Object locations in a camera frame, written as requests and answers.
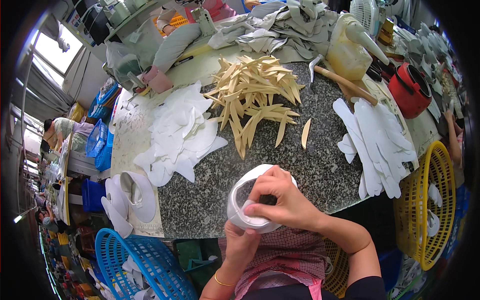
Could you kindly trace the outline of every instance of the plastic bottle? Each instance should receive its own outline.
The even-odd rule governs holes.
[[[348,80],[361,80],[373,61],[365,48],[384,64],[389,64],[362,24],[351,13],[341,15],[333,29],[326,56],[335,73]]]

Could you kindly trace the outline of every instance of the woman's left hand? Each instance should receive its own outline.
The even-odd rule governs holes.
[[[257,252],[260,234],[252,228],[244,231],[228,220],[225,223],[225,235],[227,236],[225,260],[245,268]]]

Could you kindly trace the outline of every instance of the window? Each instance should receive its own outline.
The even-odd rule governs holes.
[[[50,76],[56,83],[62,85],[65,73],[73,64],[83,45],[67,28],[62,30],[60,37],[70,45],[67,52],[62,52],[57,41],[40,33],[35,46],[34,64],[46,76]]]

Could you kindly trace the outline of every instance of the red container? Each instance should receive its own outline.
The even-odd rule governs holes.
[[[395,69],[388,89],[405,119],[418,117],[432,101],[432,92],[425,78],[407,62]]]

